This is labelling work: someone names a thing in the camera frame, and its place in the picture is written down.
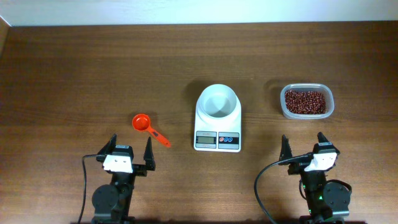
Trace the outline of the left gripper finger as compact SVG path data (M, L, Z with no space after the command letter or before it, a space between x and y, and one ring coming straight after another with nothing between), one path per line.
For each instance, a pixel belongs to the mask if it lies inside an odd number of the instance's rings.
M107 155L112 153L112 151L116 147L117 136L117 134L113 134L111 139L102 147L102 149L99 150L97 155Z
M147 170L155 170L155 160L152 152L152 139L148 137L146 149L144 152L145 167Z

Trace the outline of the orange measuring scoop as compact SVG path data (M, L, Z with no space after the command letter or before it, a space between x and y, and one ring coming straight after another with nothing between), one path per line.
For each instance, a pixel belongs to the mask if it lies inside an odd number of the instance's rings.
M163 146L171 147L170 141L151 126L151 120L148 115L144 113L135 115L132 119L132 126L137 131L148 132Z

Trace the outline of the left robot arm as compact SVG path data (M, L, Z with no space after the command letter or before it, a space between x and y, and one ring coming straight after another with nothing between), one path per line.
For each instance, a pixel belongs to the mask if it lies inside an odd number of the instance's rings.
M91 198L95 212L92 223L134 223L129 209L136 177L145 177L155 170L151 138L147 140L144 151L144 164L133 163L134 153L131 146L116 143L117 135L105 144L97 153L96 160L102 168L111 174L111 182L98 187Z

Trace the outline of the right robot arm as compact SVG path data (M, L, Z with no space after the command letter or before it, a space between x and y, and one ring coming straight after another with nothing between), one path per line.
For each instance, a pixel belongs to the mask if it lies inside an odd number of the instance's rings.
M289 167L288 175L300 176L299 191L309 212L299 218L300 223L343 223L349 215L352 187L340 180L326 179L326 172L335 166L340 151L323 133L319 132L317 138L312 152L293 156L288 138L282 136L279 161Z

